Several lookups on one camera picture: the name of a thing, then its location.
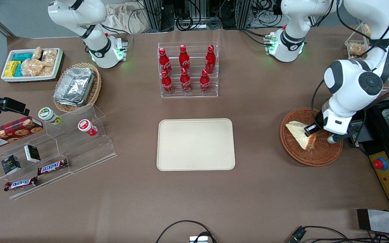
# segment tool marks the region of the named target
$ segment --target clear acrylic bottle rack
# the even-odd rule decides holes
[[[190,57],[190,84],[191,92],[182,92],[181,82],[181,67],[179,65],[179,46],[185,45],[187,47],[187,54]],[[216,55],[216,65],[214,72],[209,74],[210,77],[210,92],[208,94],[202,94],[200,78],[202,75],[202,69],[205,68],[205,56],[208,52],[208,46],[214,46],[214,53]],[[173,94],[167,94],[162,87],[162,69],[160,67],[160,54],[159,49],[165,48],[166,55],[169,57],[172,67],[172,73],[169,77],[172,79],[172,85],[175,89]],[[201,97],[218,97],[219,95],[219,44],[218,42],[195,42],[195,43],[159,43],[157,48],[157,63],[159,68],[159,85],[162,98],[201,98]]]
[[[37,176],[41,168],[63,159],[68,159],[68,167],[38,176],[38,186],[6,192],[10,199],[18,199],[38,189],[54,183],[69,175],[90,168],[96,164],[117,156],[113,143],[106,135],[102,121],[105,115],[94,105],[87,105],[62,115],[59,125],[44,123],[45,131],[22,138],[14,143],[0,147],[0,186],[7,182],[27,180]],[[90,136],[77,129],[82,119],[88,119],[97,127],[97,134]],[[25,145],[37,147],[40,163],[26,160]],[[5,175],[1,161],[15,155],[21,169],[11,175]]]

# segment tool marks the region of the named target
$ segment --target wicker basket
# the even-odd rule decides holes
[[[289,112],[280,126],[281,143],[295,160],[309,166],[326,166],[336,161],[343,149],[343,141],[334,144],[329,143],[327,138],[331,134],[322,130],[316,133],[314,147],[308,151],[304,150],[286,127],[286,124],[292,120],[311,125],[313,117],[310,108],[299,108]]]
[[[97,101],[97,98],[99,98],[100,89],[102,88],[102,78],[100,77],[99,71],[97,70],[97,68],[95,66],[91,65],[90,63],[78,63],[78,64],[71,66],[71,68],[89,68],[96,73],[94,80],[93,80],[93,85],[91,86],[91,90],[89,91],[89,95],[88,95],[88,98],[86,99],[85,105],[94,104]],[[57,86],[55,87],[55,91],[57,90],[58,86],[60,85],[61,79],[64,76],[64,74],[67,72],[67,70],[64,71],[64,73],[60,76],[58,83],[57,83]],[[55,103],[56,107],[58,108],[58,110],[63,111],[63,112],[72,112],[72,111],[81,107],[81,106],[63,105],[63,104],[56,102],[56,100],[54,100],[54,103]]]

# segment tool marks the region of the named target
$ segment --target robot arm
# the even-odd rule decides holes
[[[352,116],[372,103],[381,93],[389,76],[389,0],[346,0],[350,14],[363,20],[372,31],[372,50],[367,58],[335,60],[324,73],[324,81],[332,97],[322,106],[315,123],[306,134],[320,129],[332,132],[335,143],[355,133],[349,127]]]
[[[107,18],[100,0],[59,0],[48,6],[49,17],[83,39],[93,60],[101,68],[112,68],[123,60],[120,38],[106,36],[99,26]]]
[[[309,16],[335,12],[337,0],[282,0],[281,11],[289,19],[286,28],[266,36],[271,45],[268,53],[282,62],[291,62],[301,53],[312,24]]]

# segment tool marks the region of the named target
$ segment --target table surface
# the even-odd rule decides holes
[[[259,30],[268,33],[272,29]],[[102,90],[96,105],[117,157],[72,175],[19,200],[9,200],[0,183],[0,242],[155,242],[169,224],[204,223],[219,242],[284,242],[298,225],[333,227],[351,236],[355,209],[389,209],[372,166],[357,149],[345,148],[325,167],[295,161],[282,147],[285,115],[309,107],[327,66],[346,58],[344,27],[310,30],[303,53],[291,63],[265,55],[238,31],[193,31],[136,35],[127,61],[99,69]],[[218,40],[219,97],[164,100],[157,77],[157,43]],[[58,47],[63,70],[92,62],[78,37],[8,38],[8,49]],[[8,84],[0,97],[27,104],[31,114],[54,107],[55,82]],[[323,86],[320,107],[330,97]],[[0,124],[19,118],[6,112]],[[156,168],[158,124],[164,119],[229,118],[236,166],[230,171],[162,172]],[[174,226],[161,242],[187,242],[202,229]],[[309,237],[337,237],[312,230]]]

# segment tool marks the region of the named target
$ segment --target snickers bar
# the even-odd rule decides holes
[[[58,161],[56,163],[50,164],[48,166],[45,166],[43,168],[38,168],[37,175],[39,176],[41,174],[48,173],[48,172],[54,171],[56,169],[64,168],[64,167],[67,167],[67,166],[68,166],[67,159],[66,160],[61,160],[61,161]]]
[[[38,185],[38,179],[37,177],[34,177],[28,180],[23,180],[18,182],[8,182],[4,186],[4,191],[7,192],[14,189],[27,188],[27,187],[37,186],[37,185]]]

